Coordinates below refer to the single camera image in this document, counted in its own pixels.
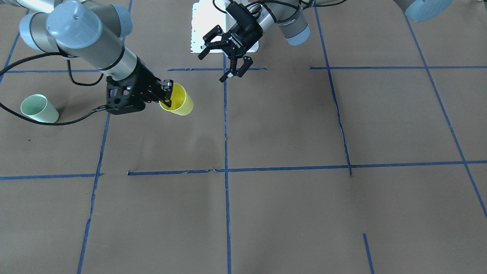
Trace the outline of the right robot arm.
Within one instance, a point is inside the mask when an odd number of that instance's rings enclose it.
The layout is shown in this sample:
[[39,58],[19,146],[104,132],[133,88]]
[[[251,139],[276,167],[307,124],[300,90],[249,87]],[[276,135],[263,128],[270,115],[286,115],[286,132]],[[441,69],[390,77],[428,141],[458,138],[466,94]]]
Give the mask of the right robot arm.
[[30,9],[19,32],[31,48],[64,58],[81,58],[106,78],[106,104],[114,115],[139,112],[158,102],[172,107],[173,80],[157,78],[122,41],[132,32],[130,12],[122,5],[93,0],[2,0]]

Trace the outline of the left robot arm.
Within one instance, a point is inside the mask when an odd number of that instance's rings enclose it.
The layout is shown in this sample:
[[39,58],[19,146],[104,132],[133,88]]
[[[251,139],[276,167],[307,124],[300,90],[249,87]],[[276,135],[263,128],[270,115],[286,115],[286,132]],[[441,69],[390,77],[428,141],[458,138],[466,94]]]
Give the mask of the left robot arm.
[[248,53],[273,26],[278,26],[285,40],[302,45],[311,35],[303,12],[327,8],[342,0],[200,0],[193,5],[191,52],[204,59],[209,53],[222,52],[230,61],[219,78],[241,78],[253,65]]

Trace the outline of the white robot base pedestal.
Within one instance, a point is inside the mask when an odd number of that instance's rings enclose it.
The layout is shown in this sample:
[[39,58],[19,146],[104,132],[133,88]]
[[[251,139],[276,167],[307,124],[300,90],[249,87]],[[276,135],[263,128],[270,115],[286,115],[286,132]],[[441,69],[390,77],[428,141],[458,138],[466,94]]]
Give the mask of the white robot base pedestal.
[[202,52],[202,49],[205,47],[203,37],[215,26],[221,26],[223,32],[226,33],[236,24],[235,19],[229,14],[224,14],[214,7],[216,5],[225,11],[229,4],[229,0],[199,0],[193,4],[190,40],[191,53],[200,54]]

